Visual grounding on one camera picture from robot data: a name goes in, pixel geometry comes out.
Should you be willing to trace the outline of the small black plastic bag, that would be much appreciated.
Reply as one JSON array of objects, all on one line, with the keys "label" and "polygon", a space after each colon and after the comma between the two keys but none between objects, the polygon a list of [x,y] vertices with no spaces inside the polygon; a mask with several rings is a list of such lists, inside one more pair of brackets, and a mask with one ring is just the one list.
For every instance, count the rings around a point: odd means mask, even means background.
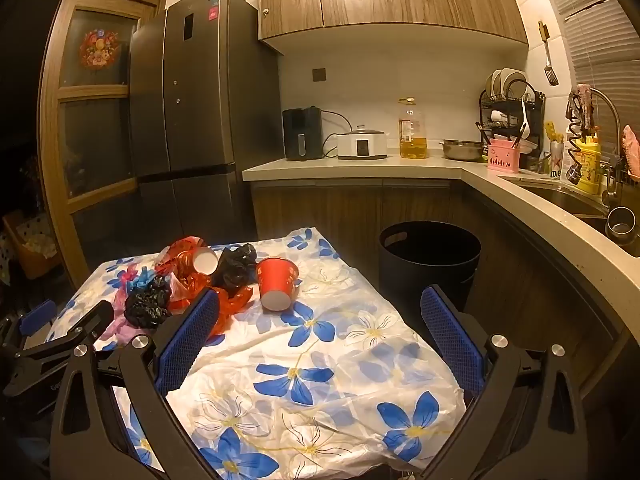
[{"label": "small black plastic bag", "polygon": [[170,286],[161,275],[144,286],[134,286],[125,301],[126,320],[134,327],[156,330],[170,317],[170,294]]}]

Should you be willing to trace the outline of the pink plastic glove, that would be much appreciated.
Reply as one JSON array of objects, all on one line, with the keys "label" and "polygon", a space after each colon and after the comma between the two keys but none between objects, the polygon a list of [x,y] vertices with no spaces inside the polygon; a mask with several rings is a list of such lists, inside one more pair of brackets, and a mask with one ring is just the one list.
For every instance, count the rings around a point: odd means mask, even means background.
[{"label": "pink plastic glove", "polygon": [[125,271],[118,274],[117,292],[112,301],[114,311],[113,321],[105,332],[100,336],[100,341],[114,342],[116,346],[126,346],[128,342],[137,335],[138,330],[132,326],[125,318],[125,304],[129,294],[128,286],[137,276],[137,269],[134,264],[128,266]]}]

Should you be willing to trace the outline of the red plastic bag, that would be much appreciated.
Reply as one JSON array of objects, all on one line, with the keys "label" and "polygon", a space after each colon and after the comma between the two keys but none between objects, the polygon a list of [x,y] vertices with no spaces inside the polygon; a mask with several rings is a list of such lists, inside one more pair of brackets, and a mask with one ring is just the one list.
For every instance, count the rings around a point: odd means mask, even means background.
[{"label": "red plastic bag", "polygon": [[[234,249],[240,246],[224,246],[224,248]],[[168,310],[173,314],[182,313],[186,310],[186,307],[203,289],[210,288],[217,293],[219,304],[218,320],[208,337],[209,342],[217,342],[224,338],[224,332],[231,326],[232,316],[247,307],[253,297],[253,289],[250,284],[238,290],[235,295],[230,296],[225,290],[213,287],[210,284],[212,274],[198,273],[192,266],[193,252],[200,247],[208,247],[201,237],[187,236],[180,238],[180,240],[172,243],[162,252],[157,263],[155,263],[154,270],[168,281],[171,289]],[[221,253],[222,251],[216,252],[218,260]]]}]

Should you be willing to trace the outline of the red paper cup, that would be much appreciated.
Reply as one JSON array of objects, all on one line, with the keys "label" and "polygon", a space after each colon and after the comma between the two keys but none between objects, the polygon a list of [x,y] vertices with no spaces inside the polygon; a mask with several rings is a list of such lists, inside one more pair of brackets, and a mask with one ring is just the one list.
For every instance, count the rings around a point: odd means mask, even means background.
[{"label": "red paper cup", "polygon": [[297,266],[285,258],[265,258],[258,263],[256,275],[262,306],[272,312],[288,310],[299,276]]}]

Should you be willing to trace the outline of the black trash bin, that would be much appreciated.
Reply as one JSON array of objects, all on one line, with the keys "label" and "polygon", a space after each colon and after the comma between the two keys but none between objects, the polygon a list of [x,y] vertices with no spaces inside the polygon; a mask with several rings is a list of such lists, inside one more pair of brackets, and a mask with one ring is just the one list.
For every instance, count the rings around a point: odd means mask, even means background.
[{"label": "black trash bin", "polygon": [[378,290],[407,325],[425,336],[424,289],[437,285],[462,311],[481,253],[480,240],[455,224],[432,220],[393,224],[378,239]]}]

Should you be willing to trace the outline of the steel kitchen faucet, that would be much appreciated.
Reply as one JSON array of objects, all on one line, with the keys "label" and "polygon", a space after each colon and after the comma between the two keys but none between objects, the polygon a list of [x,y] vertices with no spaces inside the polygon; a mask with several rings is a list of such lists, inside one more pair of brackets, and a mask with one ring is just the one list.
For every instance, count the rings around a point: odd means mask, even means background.
[{"label": "steel kitchen faucet", "polygon": [[622,201],[625,163],[620,114],[615,105],[596,87],[578,84],[570,90],[565,116],[568,121],[565,133],[565,179],[577,188],[582,165],[576,159],[579,153],[576,141],[585,141],[586,136],[597,136],[602,150],[601,185],[597,196],[608,209],[618,206]]}]

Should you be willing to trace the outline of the floral blue white tablecloth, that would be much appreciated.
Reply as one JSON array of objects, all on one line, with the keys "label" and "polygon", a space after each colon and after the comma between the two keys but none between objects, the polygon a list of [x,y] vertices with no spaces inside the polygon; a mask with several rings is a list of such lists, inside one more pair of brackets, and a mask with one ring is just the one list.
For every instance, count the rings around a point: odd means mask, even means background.
[{"label": "floral blue white tablecloth", "polygon": [[294,304],[251,296],[167,398],[209,465],[225,479],[425,468],[465,412],[447,364],[318,230],[255,247],[297,266]]}]

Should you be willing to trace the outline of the pink utensil basket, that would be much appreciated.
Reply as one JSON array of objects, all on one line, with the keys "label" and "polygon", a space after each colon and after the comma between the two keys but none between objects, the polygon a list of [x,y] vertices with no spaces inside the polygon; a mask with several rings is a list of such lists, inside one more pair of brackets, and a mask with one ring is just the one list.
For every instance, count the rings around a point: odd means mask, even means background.
[{"label": "pink utensil basket", "polygon": [[520,146],[511,140],[491,139],[488,145],[488,168],[505,174],[520,171]]}]

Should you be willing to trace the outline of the cooking oil bottle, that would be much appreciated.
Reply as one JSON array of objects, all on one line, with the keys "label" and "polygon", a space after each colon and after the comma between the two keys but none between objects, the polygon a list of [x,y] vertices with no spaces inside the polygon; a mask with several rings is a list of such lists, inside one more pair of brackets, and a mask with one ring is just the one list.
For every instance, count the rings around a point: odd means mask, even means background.
[{"label": "cooking oil bottle", "polygon": [[401,158],[426,159],[427,138],[420,108],[413,96],[399,101],[399,154]]}]

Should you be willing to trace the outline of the yellow detergent bottle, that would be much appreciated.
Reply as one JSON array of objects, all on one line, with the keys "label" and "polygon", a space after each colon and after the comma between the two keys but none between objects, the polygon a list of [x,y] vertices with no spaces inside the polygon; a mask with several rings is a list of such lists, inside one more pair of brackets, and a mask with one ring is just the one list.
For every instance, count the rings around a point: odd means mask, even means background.
[{"label": "yellow detergent bottle", "polygon": [[597,195],[600,191],[600,161],[601,145],[597,136],[586,136],[586,140],[577,140],[579,153],[576,159],[582,165],[577,187],[590,195]]}]

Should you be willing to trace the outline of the black dish rack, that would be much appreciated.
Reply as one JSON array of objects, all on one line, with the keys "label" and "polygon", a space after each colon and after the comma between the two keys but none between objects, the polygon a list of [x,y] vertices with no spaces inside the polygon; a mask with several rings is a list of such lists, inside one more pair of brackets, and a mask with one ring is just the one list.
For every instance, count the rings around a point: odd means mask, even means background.
[{"label": "black dish rack", "polygon": [[506,96],[492,98],[487,90],[478,97],[478,128],[486,140],[518,140],[522,124],[521,99],[525,100],[530,133],[520,140],[521,155],[538,156],[542,150],[546,95],[537,91],[529,82],[517,79],[506,86]]}]

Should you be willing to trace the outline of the dark grey refrigerator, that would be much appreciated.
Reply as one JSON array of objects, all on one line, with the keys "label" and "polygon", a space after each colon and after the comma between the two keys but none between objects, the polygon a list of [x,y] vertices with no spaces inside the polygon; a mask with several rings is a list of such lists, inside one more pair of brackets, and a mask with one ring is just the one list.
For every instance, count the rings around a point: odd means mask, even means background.
[{"label": "dark grey refrigerator", "polygon": [[134,173],[153,240],[256,236],[245,170],[283,155],[277,52],[245,0],[180,0],[130,46]]}]

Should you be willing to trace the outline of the black air fryer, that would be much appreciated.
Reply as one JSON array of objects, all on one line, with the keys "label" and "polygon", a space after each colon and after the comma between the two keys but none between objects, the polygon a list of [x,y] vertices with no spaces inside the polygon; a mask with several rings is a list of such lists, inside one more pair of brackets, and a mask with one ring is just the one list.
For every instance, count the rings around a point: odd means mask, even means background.
[{"label": "black air fryer", "polygon": [[284,152],[287,160],[322,157],[321,110],[316,106],[282,112]]}]

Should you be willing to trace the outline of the hanging spatula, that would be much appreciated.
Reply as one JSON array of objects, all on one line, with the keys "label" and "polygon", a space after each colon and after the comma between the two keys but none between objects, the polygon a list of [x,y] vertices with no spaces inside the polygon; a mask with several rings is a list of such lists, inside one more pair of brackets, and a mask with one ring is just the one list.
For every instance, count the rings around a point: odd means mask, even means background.
[{"label": "hanging spatula", "polygon": [[544,64],[544,76],[546,76],[551,87],[559,85],[558,75],[553,68],[551,53],[549,49],[549,31],[548,26],[543,21],[538,22],[538,30],[542,43],[544,44],[544,55],[546,56],[546,64]]}]

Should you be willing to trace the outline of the window blinds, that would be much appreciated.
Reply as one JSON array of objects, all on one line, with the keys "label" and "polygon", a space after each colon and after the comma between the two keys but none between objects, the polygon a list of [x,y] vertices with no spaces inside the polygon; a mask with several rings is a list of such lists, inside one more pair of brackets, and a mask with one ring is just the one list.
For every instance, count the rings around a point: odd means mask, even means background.
[{"label": "window blinds", "polygon": [[603,91],[639,130],[639,36],[617,0],[553,0],[575,81]]}]

